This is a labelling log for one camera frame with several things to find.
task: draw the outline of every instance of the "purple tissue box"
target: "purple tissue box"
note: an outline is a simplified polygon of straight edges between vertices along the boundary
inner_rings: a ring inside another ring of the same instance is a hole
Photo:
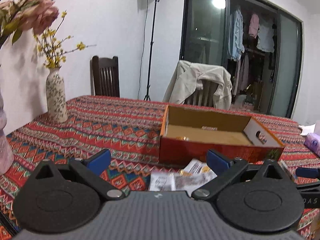
[[[308,133],[304,145],[307,146],[316,155],[320,156],[320,135]]]

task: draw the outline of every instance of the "orange box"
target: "orange box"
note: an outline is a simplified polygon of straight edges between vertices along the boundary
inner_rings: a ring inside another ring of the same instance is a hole
[[[279,160],[284,150],[281,141],[254,117],[206,109],[167,106],[160,136],[159,162],[166,164],[186,165],[193,158],[205,162],[209,149],[250,163]]]

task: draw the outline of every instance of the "blue gripper pad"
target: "blue gripper pad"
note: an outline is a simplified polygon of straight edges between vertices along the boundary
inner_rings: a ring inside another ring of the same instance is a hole
[[[230,162],[228,158],[221,157],[221,154],[215,150],[208,150],[207,157],[206,157],[208,167],[214,171],[215,174],[218,176],[225,172],[227,169],[230,168]]]
[[[296,175],[298,177],[310,178],[310,179],[318,179],[320,177],[320,173],[318,169],[312,168],[297,168]]]
[[[84,165],[98,176],[109,167],[110,163],[111,153],[108,149],[103,149],[84,161]]]

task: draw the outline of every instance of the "table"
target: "table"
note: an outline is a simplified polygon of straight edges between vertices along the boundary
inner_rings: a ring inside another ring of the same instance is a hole
[[[159,134],[166,104],[102,96],[81,96],[67,102],[68,120],[52,124],[43,114],[7,136],[14,152],[14,162],[0,176],[0,208],[17,229],[12,202],[36,165],[44,158],[67,163],[69,158],[89,158],[103,148],[112,154],[111,164],[101,177],[124,191],[146,190],[151,171],[176,171],[158,163]],[[205,107],[207,111],[229,112]],[[298,124],[287,118],[254,115],[271,130],[286,148],[282,159],[291,170],[320,167],[320,159],[304,145]],[[299,179],[299,183],[311,182]],[[318,210],[305,210],[298,231],[310,234],[310,224]],[[0,225],[0,240],[10,239]]]

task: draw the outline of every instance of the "chair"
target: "chair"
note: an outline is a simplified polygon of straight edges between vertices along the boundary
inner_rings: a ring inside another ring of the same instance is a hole
[[[194,91],[185,101],[184,105],[213,107],[213,94],[218,84],[209,80],[202,80],[203,90]]]
[[[111,59],[93,56],[92,74],[96,95],[120,97],[118,57]]]

